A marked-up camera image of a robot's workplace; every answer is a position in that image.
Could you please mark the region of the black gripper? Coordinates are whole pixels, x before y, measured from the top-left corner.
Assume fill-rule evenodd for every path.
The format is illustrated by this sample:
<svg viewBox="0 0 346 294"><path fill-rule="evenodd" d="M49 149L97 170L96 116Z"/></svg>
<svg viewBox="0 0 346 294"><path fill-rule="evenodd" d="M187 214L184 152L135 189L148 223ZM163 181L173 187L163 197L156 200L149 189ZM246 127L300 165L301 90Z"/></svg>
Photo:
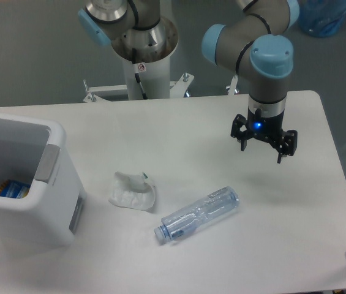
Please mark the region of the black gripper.
<svg viewBox="0 0 346 294"><path fill-rule="evenodd" d="M284 111L277 116L263 117L259 113L253 114L248 111L247 117L237 114L232 122L230 136L240 144L241 151L247 146L251 138L277 146L280 164L287 156L294 156L298 146L298 132L296 130L282 130Z"/></svg>

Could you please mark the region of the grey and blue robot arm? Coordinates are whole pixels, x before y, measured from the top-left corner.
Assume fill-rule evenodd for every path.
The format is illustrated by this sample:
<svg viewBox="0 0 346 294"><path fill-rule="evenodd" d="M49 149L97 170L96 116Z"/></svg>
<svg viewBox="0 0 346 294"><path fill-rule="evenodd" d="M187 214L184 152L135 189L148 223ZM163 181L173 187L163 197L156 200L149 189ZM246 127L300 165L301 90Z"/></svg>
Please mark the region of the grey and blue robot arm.
<svg viewBox="0 0 346 294"><path fill-rule="evenodd" d="M293 45L284 32L299 16L296 1L239 1L244 18L232 26L212 25L201 52L212 64L249 84L247 115L237 115L231 136L245 148L250 139L269 143L279 158L294 155L295 130L283 130ZM78 19L99 45L111 45L127 68L131 100L168 98L170 71L152 65L168 61L178 44L174 24L163 17L159 1L87 1Z"/></svg>

